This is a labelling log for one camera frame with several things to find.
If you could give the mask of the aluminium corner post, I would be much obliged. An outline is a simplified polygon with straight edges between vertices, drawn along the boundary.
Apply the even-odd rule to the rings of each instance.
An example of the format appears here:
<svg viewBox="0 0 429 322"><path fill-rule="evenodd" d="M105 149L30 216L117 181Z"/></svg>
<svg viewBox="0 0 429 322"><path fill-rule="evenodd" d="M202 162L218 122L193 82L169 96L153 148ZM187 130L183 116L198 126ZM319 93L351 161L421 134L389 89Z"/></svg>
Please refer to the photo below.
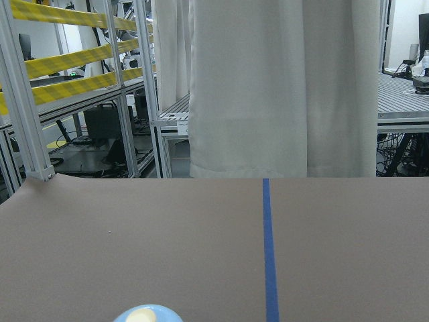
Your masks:
<svg viewBox="0 0 429 322"><path fill-rule="evenodd" d="M27 177L49 181L54 167L27 76L9 1L1 2L1 84Z"/></svg>

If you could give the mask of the light blue call bell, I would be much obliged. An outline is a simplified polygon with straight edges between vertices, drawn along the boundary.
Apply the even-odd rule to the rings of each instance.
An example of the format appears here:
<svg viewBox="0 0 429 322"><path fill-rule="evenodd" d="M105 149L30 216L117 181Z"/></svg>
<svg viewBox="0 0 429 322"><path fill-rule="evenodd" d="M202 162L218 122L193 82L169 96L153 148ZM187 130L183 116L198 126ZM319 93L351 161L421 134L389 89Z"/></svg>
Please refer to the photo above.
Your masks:
<svg viewBox="0 0 429 322"><path fill-rule="evenodd" d="M162 305L140 305L121 313L114 320L114 322L130 321L183 322L175 311Z"/></svg>

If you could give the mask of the yellow striped barrier tape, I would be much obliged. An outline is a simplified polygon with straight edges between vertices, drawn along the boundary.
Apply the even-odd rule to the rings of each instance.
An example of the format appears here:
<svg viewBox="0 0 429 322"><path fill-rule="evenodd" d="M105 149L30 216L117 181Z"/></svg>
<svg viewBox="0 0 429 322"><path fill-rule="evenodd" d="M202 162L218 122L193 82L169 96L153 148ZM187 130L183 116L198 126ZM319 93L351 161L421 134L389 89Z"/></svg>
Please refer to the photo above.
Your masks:
<svg viewBox="0 0 429 322"><path fill-rule="evenodd" d="M12 18L18 20L38 21L43 23L59 23L66 25L82 25L91 28L107 28L107 16L92 13L51 7L27 1L3 1L2 4L11 9ZM93 62L112 57L109 44L81 50L69 54L36 58L25 61L28 79L48 76L62 70L84 66ZM108 72L101 76L91 76L82 80L71 81L69 85L41 85L32 90L36 105L57 101L66 97L86 93L116 83L115 73Z"/></svg>

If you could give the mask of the white curtain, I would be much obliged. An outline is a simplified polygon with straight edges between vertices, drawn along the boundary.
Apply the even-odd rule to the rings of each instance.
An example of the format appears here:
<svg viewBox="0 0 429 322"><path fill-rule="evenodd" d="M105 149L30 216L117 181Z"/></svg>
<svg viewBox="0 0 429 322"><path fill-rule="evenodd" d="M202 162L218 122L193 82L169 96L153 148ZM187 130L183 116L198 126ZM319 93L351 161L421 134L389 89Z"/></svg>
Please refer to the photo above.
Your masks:
<svg viewBox="0 0 429 322"><path fill-rule="evenodd" d="M373 177L379 1L153 1L193 178Z"/></svg>

